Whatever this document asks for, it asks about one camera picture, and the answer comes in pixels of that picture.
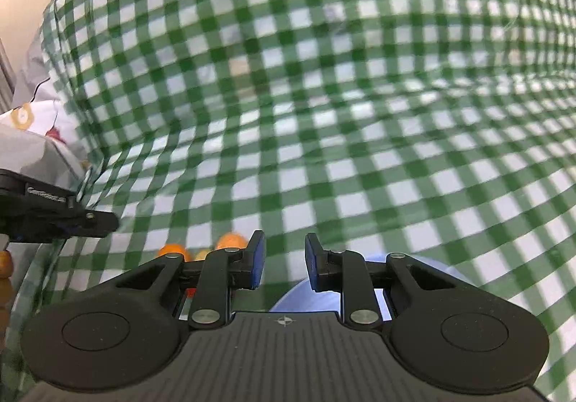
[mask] metal screw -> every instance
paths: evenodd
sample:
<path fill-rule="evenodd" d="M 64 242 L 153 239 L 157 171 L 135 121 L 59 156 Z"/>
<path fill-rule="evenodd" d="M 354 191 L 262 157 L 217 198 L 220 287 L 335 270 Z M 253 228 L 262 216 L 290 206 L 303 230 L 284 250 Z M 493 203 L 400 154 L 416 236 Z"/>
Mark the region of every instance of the metal screw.
<path fill-rule="evenodd" d="M 378 313 L 369 309 L 359 309 L 350 315 L 356 324 L 374 324 L 378 320 Z"/>
<path fill-rule="evenodd" d="M 192 315 L 192 321 L 198 324 L 212 324 L 220 319 L 220 313 L 214 309 L 199 309 Z"/>

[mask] gingham cloth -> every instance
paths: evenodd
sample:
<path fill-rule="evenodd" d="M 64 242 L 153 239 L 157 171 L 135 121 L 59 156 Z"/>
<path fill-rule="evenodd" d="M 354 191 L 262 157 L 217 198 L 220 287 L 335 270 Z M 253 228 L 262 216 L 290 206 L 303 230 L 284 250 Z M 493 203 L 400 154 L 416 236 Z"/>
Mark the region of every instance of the gingham cloth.
<path fill-rule="evenodd" d="M 152 259 L 267 235 L 267 309 L 303 239 L 454 265 L 537 315 L 537 387 L 576 396 L 576 0 L 54 0 L 42 48 L 94 167 L 104 240 L 44 245 L 2 354 L 30 388 L 30 315 Z"/>

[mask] checkered fabric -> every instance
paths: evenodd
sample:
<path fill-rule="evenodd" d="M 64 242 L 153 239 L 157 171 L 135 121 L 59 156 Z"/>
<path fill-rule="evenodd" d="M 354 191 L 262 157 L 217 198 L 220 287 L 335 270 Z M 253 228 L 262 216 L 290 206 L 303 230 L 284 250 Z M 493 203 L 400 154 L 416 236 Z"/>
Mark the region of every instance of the checkered fabric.
<path fill-rule="evenodd" d="M 271 307 L 306 276 L 303 239 L 453 265 L 537 315 L 537 380 L 576 397 L 576 0 L 53 0 L 51 78 L 94 168 L 104 240 L 43 245 L 2 354 L 41 306 L 220 235 L 267 235 Z"/>

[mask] yellow circle print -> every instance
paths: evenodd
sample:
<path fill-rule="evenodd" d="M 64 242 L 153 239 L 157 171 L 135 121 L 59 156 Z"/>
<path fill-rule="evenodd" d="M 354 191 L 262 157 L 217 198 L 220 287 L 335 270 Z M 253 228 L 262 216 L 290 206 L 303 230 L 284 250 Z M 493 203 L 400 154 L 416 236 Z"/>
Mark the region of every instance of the yellow circle print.
<path fill-rule="evenodd" d="M 34 115 L 30 103 L 24 103 L 10 113 L 12 124 L 16 129 L 28 130 L 34 122 Z"/>

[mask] blue plate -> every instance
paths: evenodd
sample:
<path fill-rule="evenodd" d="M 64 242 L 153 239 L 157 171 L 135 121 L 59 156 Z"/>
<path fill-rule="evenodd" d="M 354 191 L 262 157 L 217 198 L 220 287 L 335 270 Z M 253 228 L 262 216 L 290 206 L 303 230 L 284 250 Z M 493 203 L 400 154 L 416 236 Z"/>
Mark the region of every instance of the blue plate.
<path fill-rule="evenodd" d="M 427 257 L 413 256 L 416 260 L 423 262 L 435 269 L 443 271 L 456 277 L 462 281 L 470 283 L 470 281 L 458 272 L 454 267 L 428 259 Z M 366 258 L 367 261 L 384 262 L 385 255 L 374 255 Z M 390 312 L 384 301 L 382 290 L 376 291 L 376 299 L 380 305 L 382 319 L 388 321 L 391 319 Z M 273 313 L 309 313 L 318 311 L 336 311 L 340 312 L 340 294 L 335 291 L 324 291 L 316 293 L 310 287 L 310 280 L 306 279 L 298 283 L 293 289 L 286 293 L 283 297 L 270 310 Z"/>

